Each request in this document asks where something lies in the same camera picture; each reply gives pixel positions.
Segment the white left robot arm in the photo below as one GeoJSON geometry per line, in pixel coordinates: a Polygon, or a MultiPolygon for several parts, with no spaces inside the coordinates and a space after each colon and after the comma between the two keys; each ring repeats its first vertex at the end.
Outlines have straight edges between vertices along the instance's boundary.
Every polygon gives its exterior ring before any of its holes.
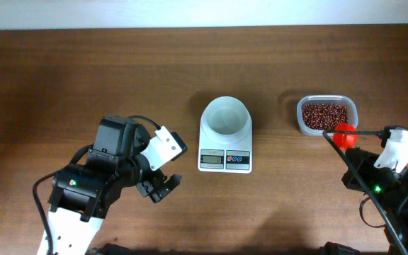
{"type": "Polygon", "coordinates": [[[136,187],[142,197],[158,203],[180,184],[179,175],[166,176],[161,167],[186,152],[185,142],[160,125],[151,136],[143,119],[141,115],[104,116],[94,143],[49,174],[48,210],[33,186],[44,227],[39,254],[85,254],[124,188],[136,187]]]}

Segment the orange measuring scoop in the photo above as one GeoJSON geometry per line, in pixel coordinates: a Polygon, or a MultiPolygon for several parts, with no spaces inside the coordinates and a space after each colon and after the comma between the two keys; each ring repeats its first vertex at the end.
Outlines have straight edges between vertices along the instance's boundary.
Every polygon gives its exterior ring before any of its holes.
{"type": "MultiPolygon", "coordinates": [[[[355,132],[356,129],[354,126],[349,125],[348,123],[340,123],[335,128],[336,131],[344,132],[355,132]]],[[[334,133],[333,142],[337,145],[338,148],[346,150],[352,148],[356,144],[357,135],[356,134],[346,134],[346,133],[334,133]]]]}

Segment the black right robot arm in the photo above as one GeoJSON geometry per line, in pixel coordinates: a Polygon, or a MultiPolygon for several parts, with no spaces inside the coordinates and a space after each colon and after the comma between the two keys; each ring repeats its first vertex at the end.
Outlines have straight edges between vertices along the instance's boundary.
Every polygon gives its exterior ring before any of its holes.
{"type": "Polygon", "coordinates": [[[346,150],[345,157],[380,204],[408,253],[408,165],[401,173],[376,168],[379,156],[357,147],[346,150]]]}

